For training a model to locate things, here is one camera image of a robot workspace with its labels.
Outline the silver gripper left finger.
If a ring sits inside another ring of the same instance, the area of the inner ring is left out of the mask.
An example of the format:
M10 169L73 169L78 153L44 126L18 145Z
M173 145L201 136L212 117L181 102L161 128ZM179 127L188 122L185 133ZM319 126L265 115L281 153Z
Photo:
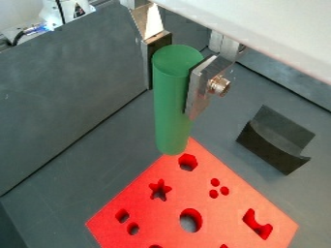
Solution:
M131 11L139 34L141 37L140 48L143 55L144 85L152 88L152 54L172 44L172 34L164 29L157 5L148 2Z

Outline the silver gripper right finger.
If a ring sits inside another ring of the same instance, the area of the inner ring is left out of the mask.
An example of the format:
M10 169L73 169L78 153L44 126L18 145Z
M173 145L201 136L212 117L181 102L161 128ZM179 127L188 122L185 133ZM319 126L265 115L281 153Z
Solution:
M247 48L217 31L211 32L208 48L215 52L189 71L185 115L193 120L209 104L211 95L224 97L229 90L225 72Z

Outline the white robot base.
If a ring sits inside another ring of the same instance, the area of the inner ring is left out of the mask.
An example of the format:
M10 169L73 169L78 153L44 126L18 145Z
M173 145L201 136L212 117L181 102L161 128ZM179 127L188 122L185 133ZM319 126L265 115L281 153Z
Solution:
M96 8L92 0L0 0L0 46L53 31Z

